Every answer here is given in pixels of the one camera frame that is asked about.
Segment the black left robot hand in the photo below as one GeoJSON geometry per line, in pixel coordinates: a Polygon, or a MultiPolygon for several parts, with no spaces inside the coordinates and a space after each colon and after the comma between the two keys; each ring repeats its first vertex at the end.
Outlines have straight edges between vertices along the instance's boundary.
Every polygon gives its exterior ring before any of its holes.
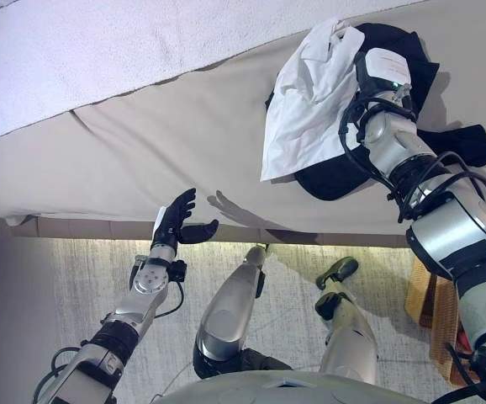
{"type": "Polygon", "coordinates": [[[177,196],[166,208],[160,224],[153,232],[152,247],[166,245],[174,251],[179,244],[198,244],[210,240],[219,228],[219,221],[184,226],[195,207],[196,189],[188,189],[177,196]]]}

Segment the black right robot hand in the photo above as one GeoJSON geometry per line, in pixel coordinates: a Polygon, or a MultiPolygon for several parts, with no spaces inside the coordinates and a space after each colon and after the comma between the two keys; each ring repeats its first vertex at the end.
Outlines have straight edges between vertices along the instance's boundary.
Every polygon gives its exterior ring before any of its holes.
{"type": "Polygon", "coordinates": [[[406,59],[383,48],[360,51],[354,59],[357,83],[362,96],[373,97],[399,88],[411,88],[411,76],[406,59]]]}

